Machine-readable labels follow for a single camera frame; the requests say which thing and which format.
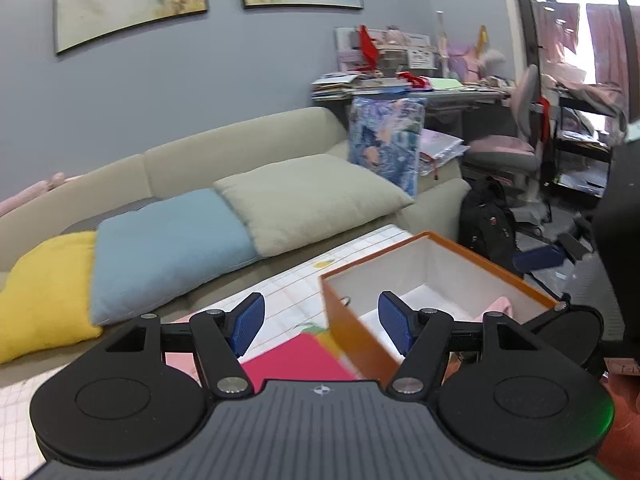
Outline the pink white crochet pouch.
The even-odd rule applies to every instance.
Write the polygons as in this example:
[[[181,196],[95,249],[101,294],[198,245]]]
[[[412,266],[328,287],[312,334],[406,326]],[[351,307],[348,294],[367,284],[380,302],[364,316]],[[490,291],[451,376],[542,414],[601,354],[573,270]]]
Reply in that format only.
[[[483,321],[483,318],[486,314],[497,314],[497,313],[504,314],[512,318],[513,307],[512,307],[511,301],[508,298],[506,297],[497,298],[485,311],[483,311],[480,314],[478,319],[480,321]]]

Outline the orange cardboard box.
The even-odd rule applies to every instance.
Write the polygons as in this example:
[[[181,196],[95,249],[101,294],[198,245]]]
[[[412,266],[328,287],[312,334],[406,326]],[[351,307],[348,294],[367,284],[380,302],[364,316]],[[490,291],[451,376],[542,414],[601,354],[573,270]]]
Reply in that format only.
[[[476,321],[506,298],[523,324],[558,302],[501,266],[434,232],[409,237],[320,276],[335,342],[359,375],[386,385],[402,356],[378,320],[378,296],[393,292],[410,308]]]

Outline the checked pink tablecloth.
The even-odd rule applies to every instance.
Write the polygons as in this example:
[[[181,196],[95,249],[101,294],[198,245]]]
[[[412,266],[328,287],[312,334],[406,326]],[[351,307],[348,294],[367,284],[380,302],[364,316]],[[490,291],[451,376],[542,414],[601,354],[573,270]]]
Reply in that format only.
[[[313,399],[350,382],[356,370],[329,333],[320,272],[407,238],[384,226],[182,323],[145,314],[93,342],[3,365],[2,477],[122,478],[253,400],[250,370],[264,359]]]

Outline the red cube container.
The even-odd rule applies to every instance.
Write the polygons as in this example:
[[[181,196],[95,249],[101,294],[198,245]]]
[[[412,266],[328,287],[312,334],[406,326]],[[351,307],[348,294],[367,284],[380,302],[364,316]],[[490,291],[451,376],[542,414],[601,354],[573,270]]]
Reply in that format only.
[[[300,333],[242,364],[255,391],[270,379],[299,382],[354,380],[356,373],[342,360],[343,353],[328,333]]]

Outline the black backpack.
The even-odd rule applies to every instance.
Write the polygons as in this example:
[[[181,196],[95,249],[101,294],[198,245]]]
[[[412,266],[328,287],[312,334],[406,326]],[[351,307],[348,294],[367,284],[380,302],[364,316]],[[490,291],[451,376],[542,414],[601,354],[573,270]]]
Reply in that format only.
[[[502,184],[493,177],[474,181],[462,200],[458,243],[516,275],[516,222]]]

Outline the blue cushion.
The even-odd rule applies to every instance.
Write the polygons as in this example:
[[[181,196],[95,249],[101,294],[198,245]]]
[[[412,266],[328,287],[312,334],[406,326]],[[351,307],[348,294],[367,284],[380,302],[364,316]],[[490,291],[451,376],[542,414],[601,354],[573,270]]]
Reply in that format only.
[[[243,222],[210,188],[106,219],[96,229],[91,322],[152,312],[258,259]]]

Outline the black metal shelf rack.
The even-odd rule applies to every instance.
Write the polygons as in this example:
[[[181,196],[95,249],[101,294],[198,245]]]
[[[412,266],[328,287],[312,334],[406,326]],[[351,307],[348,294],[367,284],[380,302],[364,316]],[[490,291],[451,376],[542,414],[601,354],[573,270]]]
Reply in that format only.
[[[626,140],[626,100],[617,84],[555,81],[544,90],[550,132],[544,141],[541,186],[576,208],[600,202],[613,148]]]

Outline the grey-green cushion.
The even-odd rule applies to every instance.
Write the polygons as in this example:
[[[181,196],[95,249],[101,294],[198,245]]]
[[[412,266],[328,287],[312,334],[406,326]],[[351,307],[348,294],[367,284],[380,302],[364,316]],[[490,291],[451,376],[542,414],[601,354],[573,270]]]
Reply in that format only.
[[[273,162],[220,179],[214,188],[264,258],[327,240],[413,203],[392,182],[328,154]]]

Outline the beige fabric sofa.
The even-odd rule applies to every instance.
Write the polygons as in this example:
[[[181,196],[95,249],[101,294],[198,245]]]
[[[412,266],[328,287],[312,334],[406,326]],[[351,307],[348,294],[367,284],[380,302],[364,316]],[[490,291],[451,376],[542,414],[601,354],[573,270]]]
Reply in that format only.
[[[1,271],[73,224],[146,200],[163,200],[208,188],[219,179],[315,154],[343,158],[346,129],[323,107],[305,107],[187,136],[93,170],[9,212],[1,219]],[[365,226],[294,252],[256,263],[235,276],[256,283],[329,252],[380,226],[394,224],[412,234],[434,231],[453,240],[469,185],[456,160],[419,181],[413,205]]]

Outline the yellow cushion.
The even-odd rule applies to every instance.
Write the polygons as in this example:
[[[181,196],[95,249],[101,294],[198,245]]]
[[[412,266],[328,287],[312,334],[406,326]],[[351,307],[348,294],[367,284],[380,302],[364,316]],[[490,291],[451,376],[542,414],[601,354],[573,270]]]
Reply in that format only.
[[[90,296],[96,234],[50,238],[17,260],[1,291],[1,362],[96,339]]]

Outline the blue anime print pillow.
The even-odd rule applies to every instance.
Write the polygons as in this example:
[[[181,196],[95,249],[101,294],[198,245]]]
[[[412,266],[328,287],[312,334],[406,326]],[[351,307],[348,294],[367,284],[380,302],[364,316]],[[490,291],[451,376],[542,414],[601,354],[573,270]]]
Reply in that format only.
[[[349,111],[348,161],[418,195],[420,140],[425,100],[357,96]]]

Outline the pink plush on sofa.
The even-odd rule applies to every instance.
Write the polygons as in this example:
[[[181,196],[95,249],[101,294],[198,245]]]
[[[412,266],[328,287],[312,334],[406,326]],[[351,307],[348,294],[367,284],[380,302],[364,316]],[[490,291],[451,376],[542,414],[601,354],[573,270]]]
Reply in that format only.
[[[63,184],[73,181],[77,179],[75,177],[66,177],[62,172],[58,172],[50,177],[49,180],[41,180],[29,186],[28,188],[24,188],[23,191],[7,198],[6,200],[2,200],[0,203],[0,216],[3,217],[11,211],[14,211],[18,207],[21,207],[36,198],[47,194],[47,192],[53,191],[56,188],[59,188]]]

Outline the cluttered desk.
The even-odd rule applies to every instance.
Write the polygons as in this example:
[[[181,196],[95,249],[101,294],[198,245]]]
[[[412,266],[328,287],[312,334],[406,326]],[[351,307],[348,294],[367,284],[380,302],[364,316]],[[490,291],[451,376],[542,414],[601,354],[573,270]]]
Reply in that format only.
[[[445,14],[436,12],[436,36],[366,25],[335,29],[338,70],[310,86],[311,101],[347,122],[356,96],[425,100],[428,128],[469,140],[498,132],[512,136],[508,111],[514,80],[508,59],[481,24],[467,44],[447,39]]]

